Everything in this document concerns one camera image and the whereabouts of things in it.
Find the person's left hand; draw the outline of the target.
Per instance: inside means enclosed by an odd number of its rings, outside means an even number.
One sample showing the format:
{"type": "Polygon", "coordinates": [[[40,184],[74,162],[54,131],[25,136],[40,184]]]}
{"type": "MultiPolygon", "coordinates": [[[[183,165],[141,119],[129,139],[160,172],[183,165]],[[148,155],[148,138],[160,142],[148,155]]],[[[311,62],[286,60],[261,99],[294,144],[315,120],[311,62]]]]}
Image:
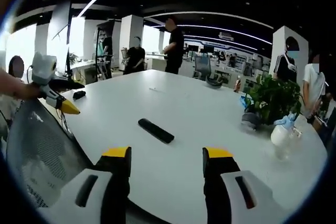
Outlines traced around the person's left hand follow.
{"type": "Polygon", "coordinates": [[[28,100],[39,97],[40,89],[33,84],[25,84],[1,70],[1,94],[21,100],[28,100]]]}

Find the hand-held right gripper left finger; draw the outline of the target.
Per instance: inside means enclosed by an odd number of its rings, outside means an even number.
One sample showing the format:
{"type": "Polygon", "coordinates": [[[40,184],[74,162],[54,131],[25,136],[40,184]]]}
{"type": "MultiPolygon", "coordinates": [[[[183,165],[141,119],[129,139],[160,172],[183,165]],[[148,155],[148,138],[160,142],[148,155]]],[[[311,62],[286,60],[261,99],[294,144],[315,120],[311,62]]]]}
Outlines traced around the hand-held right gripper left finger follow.
{"type": "Polygon", "coordinates": [[[51,223],[125,223],[132,148],[110,148],[61,190],[51,223]]]}

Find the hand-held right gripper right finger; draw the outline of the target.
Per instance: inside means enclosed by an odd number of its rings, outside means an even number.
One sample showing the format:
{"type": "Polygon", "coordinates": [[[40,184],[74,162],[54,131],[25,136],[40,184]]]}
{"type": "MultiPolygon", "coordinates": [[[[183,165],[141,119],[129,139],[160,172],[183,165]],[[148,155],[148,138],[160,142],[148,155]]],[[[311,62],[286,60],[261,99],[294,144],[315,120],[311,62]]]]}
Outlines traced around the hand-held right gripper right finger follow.
{"type": "Polygon", "coordinates": [[[208,223],[282,223],[272,190],[229,151],[204,147],[203,177],[208,223]]]}

